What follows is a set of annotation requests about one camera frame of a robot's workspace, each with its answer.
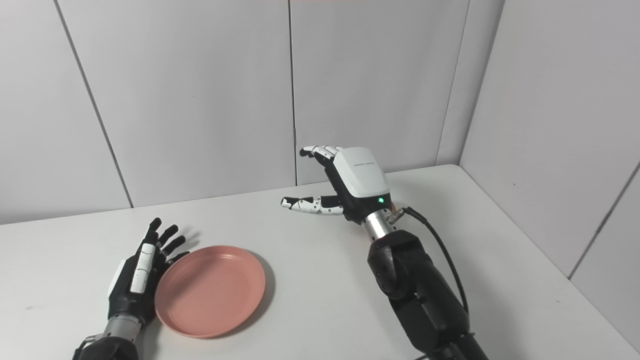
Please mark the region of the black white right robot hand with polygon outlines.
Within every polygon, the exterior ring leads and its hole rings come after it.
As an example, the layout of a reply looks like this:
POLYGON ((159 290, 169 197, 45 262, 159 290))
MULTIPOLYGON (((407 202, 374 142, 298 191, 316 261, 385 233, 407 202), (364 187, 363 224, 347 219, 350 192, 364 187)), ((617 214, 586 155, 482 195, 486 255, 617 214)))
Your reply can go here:
POLYGON ((375 212, 393 210, 386 174, 369 148, 314 145, 304 146, 299 154, 323 166, 335 194, 284 196, 280 202, 282 208, 302 214, 343 215, 356 224, 362 224, 375 212))

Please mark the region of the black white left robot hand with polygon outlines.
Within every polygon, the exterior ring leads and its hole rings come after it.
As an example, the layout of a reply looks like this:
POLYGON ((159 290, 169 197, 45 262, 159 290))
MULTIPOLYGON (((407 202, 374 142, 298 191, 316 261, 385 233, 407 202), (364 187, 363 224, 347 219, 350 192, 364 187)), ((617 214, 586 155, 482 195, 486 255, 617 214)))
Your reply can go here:
POLYGON ((162 277, 189 251, 175 254, 186 243, 179 227, 170 225, 162 233, 162 219, 154 218, 135 253, 124 260, 109 294, 108 319, 128 314, 148 325, 156 317, 155 296, 162 277))

